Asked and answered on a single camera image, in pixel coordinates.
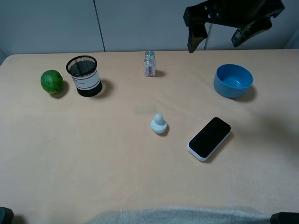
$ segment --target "black phone screen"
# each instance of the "black phone screen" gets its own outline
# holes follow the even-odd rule
[[[229,134],[230,126],[220,118],[213,118],[190,142],[189,147],[206,158]]]

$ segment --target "green fruit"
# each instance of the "green fruit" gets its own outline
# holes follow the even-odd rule
[[[41,77],[41,84],[49,94],[59,93],[64,87],[64,80],[58,71],[45,71]]]

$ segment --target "plastic bowl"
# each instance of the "plastic bowl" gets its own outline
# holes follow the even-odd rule
[[[224,64],[220,66],[215,75],[214,88],[227,98],[241,97],[253,84],[252,74],[242,66]]]

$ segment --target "glass shaker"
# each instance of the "glass shaker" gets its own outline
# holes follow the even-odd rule
[[[145,76],[155,76],[156,75],[156,60],[155,52],[147,51],[145,52],[145,59],[143,63],[143,72]]]

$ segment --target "table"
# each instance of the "table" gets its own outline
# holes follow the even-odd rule
[[[299,50],[87,53],[104,85],[77,94],[65,66],[83,54],[12,55],[0,67],[0,203],[30,224],[80,224],[110,210],[164,206],[298,212]],[[213,88],[236,63],[254,86],[238,100]],[[46,70],[67,82],[50,96]],[[155,113],[168,133],[151,131]],[[232,135],[205,163],[186,149],[213,117]]]

